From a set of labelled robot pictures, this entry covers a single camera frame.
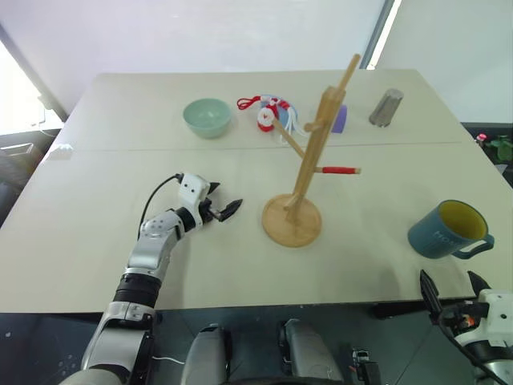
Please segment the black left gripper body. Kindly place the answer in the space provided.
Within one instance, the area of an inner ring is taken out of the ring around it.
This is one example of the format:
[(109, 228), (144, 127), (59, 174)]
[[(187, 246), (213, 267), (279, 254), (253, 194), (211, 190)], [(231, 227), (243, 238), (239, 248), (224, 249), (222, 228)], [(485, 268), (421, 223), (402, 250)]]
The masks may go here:
[(205, 198), (200, 202), (200, 217), (204, 224), (216, 219), (222, 222), (223, 217), (220, 211), (212, 208), (212, 201), (209, 198)]

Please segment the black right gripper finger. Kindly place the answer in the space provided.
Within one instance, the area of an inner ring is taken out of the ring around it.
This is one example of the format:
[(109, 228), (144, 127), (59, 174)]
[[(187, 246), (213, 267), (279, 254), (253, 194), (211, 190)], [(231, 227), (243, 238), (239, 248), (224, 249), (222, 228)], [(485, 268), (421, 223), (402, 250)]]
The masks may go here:
[(491, 292), (491, 287), (489, 286), (489, 284), (486, 282), (484, 278), (479, 276), (477, 273), (468, 270), (467, 275), (470, 279), (471, 288), (474, 292), (474, 298), (480, 298)]
[(442, 313), (442, 304), (438, 299), (438, 289), (430, 275), (422, 269), (419, 274), (420, 290), (431, 320), (438, 320)]

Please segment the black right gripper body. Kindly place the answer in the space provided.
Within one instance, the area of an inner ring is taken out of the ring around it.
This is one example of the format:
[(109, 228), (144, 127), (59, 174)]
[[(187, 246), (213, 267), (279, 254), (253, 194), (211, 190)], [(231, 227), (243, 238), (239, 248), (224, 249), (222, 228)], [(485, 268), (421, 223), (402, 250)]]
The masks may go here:
[(438, 316), (438, 325), (452, 334), (463, 334), (476, 329), (487, 315), (487, 304), (466, 300), (444, 308)]

